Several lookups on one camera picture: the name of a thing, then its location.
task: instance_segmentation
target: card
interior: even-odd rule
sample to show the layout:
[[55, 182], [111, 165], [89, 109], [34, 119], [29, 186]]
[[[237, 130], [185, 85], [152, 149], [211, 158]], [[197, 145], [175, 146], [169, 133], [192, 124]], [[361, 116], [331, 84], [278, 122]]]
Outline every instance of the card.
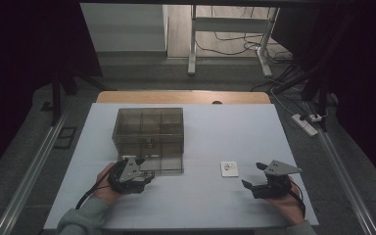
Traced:
[[237, 162], [221, 162], [222, 177], [237, 177], [239, 176], [239, 168]]

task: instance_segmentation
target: human hand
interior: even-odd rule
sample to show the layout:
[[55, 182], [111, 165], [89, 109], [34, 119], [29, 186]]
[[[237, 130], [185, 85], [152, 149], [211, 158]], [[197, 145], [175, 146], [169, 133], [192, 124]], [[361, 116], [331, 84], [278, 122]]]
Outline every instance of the human hand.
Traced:
[[[299, 190], [294, 183], [292, 183], [291, 190], [296, 195], [299, 195]], [[305, 222], [299, 202], [290, 194], [265, 200], [276, 207], [286, 217], [290, 225], [298, 225]]]
[[[109, 163], [99, 174], [97, 174], [97, 182], [114, 164], [115, 163]], [[98, 189], [93, 192], [93, 195], [109, 205], [114, 204], [116, 200], [122, 196], [122, 194], [114, 191], [110, 187], [108, 176], [105, 177], [102, 182], [100, 182]]]

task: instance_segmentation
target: sleeve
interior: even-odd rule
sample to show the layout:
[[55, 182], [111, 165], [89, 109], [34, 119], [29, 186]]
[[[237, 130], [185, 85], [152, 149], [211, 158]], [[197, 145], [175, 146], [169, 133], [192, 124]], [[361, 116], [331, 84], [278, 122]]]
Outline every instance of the sleeve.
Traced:
[[90, 198], [79, 210], [71, 209], [61, 218], [57, 234], [102, 234], [104, 215], [110, 205], [98, 198]]
[[316, 235], [308, 221], [286, 229], [288, 235]]

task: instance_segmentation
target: wall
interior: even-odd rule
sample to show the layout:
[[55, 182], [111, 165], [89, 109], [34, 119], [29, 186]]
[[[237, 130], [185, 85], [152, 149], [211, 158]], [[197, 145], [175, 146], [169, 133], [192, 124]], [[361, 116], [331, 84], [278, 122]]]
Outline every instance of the wall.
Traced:
[[80, 5], [97, 52], [166, 50], [167, 6]]

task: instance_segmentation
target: white table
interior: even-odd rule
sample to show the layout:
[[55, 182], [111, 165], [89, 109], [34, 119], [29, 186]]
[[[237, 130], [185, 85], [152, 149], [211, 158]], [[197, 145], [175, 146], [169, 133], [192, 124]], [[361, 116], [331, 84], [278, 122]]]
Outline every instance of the white table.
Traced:
[[[282, 215], [256, 200], [241, 179], [264, 184], [255, 163], [296, 165], [273, 105], [93, 104], [69, 169], [45, 223], [55, 229], [94, 184], [98, 172], [118, 157], [112, 140], [119, 108], [182, 107], [184, 173], [158, 176], [140, 195], [120, 198], [104, 227], [116, 230], [254, 229], [284, 226]], [[221, 177], [222, 161], [236, 161], [240, 176]], [[305, 186], [306, 219], [318, 224]]]

